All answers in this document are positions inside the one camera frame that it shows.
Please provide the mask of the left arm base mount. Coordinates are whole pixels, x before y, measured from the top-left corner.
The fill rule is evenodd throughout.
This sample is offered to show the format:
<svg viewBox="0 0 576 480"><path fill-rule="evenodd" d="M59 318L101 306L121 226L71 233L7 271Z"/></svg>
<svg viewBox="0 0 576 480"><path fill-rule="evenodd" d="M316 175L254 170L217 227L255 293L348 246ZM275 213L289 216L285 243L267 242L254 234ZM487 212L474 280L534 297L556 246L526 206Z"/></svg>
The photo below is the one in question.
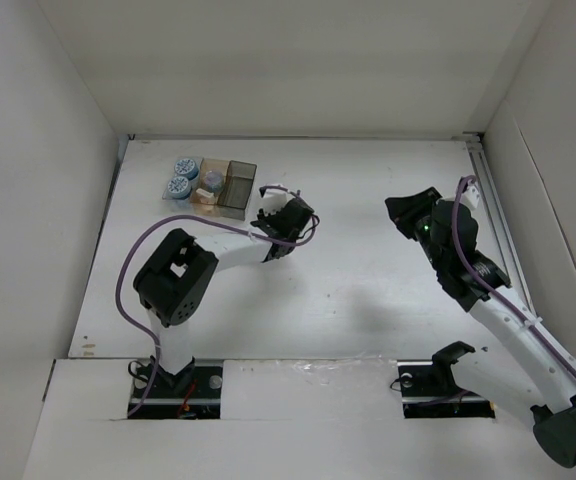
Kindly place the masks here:
<svg viewBox="0 0 576 480"><path fill-rule="evenodd" d="M127 407L130 420L218 420L221 416L222 362L193 360L178 375L158 368L146 391L154 358L128 364L132 390Z"/></svg>

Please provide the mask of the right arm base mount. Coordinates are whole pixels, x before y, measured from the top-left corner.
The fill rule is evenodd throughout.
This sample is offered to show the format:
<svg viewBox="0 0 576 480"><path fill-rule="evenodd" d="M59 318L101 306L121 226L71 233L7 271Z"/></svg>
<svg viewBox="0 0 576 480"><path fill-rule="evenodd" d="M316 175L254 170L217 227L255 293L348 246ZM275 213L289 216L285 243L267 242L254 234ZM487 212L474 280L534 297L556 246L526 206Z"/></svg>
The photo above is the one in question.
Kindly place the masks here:
<svg viewBox="0 0 576 480"><path fill-rule="evenodd" d="M397 362L390 388L401 395L406 419L494 419L492 404L482 397L444 382L431 360Z"/></svg>

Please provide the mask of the clear jar of paper clips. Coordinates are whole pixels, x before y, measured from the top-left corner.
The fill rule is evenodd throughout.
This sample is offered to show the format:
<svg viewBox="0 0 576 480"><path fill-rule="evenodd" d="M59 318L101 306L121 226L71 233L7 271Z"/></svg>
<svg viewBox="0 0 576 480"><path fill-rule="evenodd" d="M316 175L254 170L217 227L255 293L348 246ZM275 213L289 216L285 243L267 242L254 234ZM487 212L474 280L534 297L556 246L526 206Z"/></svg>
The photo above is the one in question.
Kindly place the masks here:
<svg viewBox="0 0 576 480"><path fill-rule="evenodd" d="M224 184L225 176L220 171L210 170L203 176L202 185L207 191L219 192L223 189Z"/></svg>

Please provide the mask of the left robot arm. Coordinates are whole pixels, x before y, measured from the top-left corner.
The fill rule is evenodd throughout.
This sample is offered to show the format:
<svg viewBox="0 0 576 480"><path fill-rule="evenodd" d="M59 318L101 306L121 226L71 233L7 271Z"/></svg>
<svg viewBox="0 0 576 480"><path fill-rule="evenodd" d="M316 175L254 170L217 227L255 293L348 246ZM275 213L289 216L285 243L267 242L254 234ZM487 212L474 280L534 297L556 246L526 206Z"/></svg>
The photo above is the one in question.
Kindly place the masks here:
<svg viewBox="0 0 576 480"><path fill-rule="evenodd" d="M133 280L133 289L158 340L152 357L156 384L173 397L190 387L194 357L189 346L189 320L213 278L235 267L279 260L308 242L319 225L314 210L297 197L281 206L263 207L246 229L192 215L177 218L222 232L195 237L182 228L171 230Z"/></svg>

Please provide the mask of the blue white tape jar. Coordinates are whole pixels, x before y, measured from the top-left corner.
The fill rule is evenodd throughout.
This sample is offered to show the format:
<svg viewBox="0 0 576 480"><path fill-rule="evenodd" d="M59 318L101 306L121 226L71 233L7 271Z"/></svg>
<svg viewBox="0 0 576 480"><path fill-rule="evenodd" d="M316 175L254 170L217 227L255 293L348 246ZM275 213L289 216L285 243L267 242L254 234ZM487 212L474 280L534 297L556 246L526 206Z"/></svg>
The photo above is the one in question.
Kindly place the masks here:
<svg viewBox="0 0 576 480"><path fill-rule="evenodd" d="M171 178L166 187L166 194L176 200L188 198L192 194L191 181L182 175Z"/></svg>
<svg viewBox="0 0 576 480"><path fill-rule="evenodd" d="M181 156L174 163L174 174L194 181L200 173L201 162L201 157Z"/></svg>

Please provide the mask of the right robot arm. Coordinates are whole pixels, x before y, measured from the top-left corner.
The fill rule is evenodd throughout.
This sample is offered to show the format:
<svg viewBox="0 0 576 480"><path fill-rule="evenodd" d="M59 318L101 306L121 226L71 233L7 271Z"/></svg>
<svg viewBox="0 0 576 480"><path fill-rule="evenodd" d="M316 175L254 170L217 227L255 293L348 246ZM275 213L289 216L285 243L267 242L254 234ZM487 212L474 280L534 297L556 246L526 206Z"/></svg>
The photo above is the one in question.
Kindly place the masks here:
<svg viewBox="0 0 576 480"><path fill-rule="evenodd" d="M430 187L385 201L389 219L421 246L442 290L519 367L512 372L497 364L493 350L455 341L435 352L420 375L428 400L418 407L443 412L461 393L477 395L526 424L556 464L576 468L576 360L478 250L478 200L477 188L462 182L451 198Z"/></svg>

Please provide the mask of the white staple box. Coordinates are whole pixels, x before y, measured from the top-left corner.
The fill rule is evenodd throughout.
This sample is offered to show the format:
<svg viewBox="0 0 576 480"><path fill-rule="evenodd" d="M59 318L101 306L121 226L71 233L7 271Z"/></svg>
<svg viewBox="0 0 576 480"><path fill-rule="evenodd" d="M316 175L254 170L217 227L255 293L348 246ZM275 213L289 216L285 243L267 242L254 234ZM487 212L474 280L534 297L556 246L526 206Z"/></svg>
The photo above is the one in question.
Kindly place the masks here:
<svg viewBox="0 0 576 480"><path fill-rule="evenodd" d="M209 199L214 197L214 193L203 188L198 188L195 193L202 198Z"/></svg>

